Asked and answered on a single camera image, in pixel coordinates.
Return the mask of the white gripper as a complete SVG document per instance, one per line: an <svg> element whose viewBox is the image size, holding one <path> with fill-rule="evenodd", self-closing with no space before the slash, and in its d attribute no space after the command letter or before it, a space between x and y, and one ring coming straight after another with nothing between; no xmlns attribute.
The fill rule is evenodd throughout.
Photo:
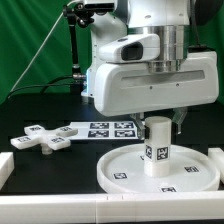
<svg viewBox="0 0 224 224"><path fill-rule="evenodd" d="M143 140L140 112L175 108L172 121L180 134L186 106L212 103L218 94L217 54L210 51L190 53L179 71L169 73L151 73L145 63L103 64L95 77L94 105L105 116L131 114Z"/></svg>

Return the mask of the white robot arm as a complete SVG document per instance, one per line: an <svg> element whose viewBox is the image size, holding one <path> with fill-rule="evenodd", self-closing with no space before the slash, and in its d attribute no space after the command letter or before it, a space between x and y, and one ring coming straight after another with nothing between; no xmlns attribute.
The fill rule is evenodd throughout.
<svg viewBox="0 0 224 224"><path fill-rule="evenodd" d="M217 54L188 46L197 0L84 0L93 20L87 94L104 116L129 114L138 136L148 111L173 109L180 124L187 108L219 93Z"/></svg>

